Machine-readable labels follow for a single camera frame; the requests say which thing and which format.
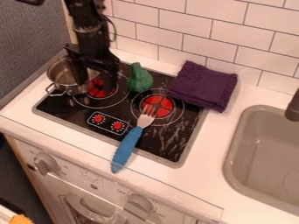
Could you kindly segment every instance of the oven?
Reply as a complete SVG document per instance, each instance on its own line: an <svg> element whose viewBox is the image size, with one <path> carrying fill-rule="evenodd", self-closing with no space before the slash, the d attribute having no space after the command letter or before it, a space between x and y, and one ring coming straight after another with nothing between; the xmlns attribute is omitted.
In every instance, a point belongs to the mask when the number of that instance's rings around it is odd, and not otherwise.
<svg viewBox="0 0 299 224"><path fill-rule="evenodd" d="M46 207L58 224L201 224L163 200L151 198L27 143L17 141Z"/></svg>

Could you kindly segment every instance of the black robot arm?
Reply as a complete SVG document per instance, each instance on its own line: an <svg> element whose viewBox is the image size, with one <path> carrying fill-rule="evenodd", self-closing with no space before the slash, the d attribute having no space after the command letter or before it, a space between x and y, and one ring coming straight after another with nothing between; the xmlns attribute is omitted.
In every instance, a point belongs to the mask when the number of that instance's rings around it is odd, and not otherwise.
<svg viewBox="0 0 299 224"><path fill-rule="evenodd" d="M18 1L41 5L45 0ZM88 79L89 67L109 72L111 81L116 82L120 60L109 51L108 22L111 21L102 13L105 9L103 0L65 0L65 3L78 39L78 45L65 46L74 63L75 80L79 85L83 84Z"/></svg>

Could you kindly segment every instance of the pot handle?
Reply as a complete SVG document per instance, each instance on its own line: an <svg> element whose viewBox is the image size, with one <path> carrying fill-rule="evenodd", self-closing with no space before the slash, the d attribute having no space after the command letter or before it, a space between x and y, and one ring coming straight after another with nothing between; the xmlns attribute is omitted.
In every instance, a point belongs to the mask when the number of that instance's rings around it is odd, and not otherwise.
<svg viewBox="0 0 299 224"><path fill-rule="evenodd" d="M66 93L66 90L64 92L62 92L61 94L51 94L51 90L49 90L52 86L54 86L55 83L51 83L46 89L45 91L47 92L48 95L50 96L61 96L61 95L64 95Z"/></svg>

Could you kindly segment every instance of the sink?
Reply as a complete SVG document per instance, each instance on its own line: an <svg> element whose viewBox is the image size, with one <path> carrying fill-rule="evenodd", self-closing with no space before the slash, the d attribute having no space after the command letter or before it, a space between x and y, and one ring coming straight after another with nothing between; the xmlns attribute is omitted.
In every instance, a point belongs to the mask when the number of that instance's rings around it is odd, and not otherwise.
<svg viewBox="0 0 299 224"><path fill-rule="evenodd" d="M223 165L237 192L299 216L299 122L264 105L241 115Z"/></svg>

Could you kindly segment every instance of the stove knob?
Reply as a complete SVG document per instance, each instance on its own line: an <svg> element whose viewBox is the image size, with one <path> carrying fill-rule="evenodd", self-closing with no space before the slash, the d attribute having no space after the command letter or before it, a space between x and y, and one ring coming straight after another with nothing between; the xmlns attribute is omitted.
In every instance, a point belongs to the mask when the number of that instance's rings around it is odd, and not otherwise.
<svg viewBox="0 0 299 224"><path fill-rule="evenodd" d="M101 123L103 120L104 120L104 117L102 115L96 115L94 117L94 120L97 122L97 123Z"/></svg>
<svg viewBox="0 0 299 224"><path fill-rule="evenodd" d="M150 213L154 211L154 206L148 199L133 193L129 196L124 209L143 220L147 220Z"/></svg>
<svg viewBox="0 0 299 224"><path fill-rule="evenodd" d="M45 152L40 152L34 158L34 164L38 167L41 175L45 176L48 172L57 172L60 167L56 160Z"/></svg>
<svg viewBox="0 0 299 224"><path fill-rule="evenodd" d="M115 130L120 130L122 128L122 123L121 122L115 122L113 126L114 126Z"/></svg>

